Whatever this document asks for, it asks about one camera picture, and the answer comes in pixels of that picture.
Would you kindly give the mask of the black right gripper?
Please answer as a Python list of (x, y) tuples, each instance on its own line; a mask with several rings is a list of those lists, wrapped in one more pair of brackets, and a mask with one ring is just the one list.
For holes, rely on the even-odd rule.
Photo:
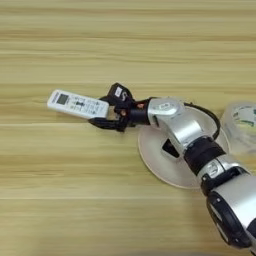
[[(103, 96), (99, 100), (109, 102), (108, 96)], [(148, 107), (150, 98), (136, 101), (133, 98), (127, 98), (124, 102), (117, 103), (114, 112), (118, 115), (117, 120), (108, 120), (106, 118), (91, 118), (88, 122), (100, 129), (116, 130), (124, 132), (127, 127), (136, 125), (149, 125)]]

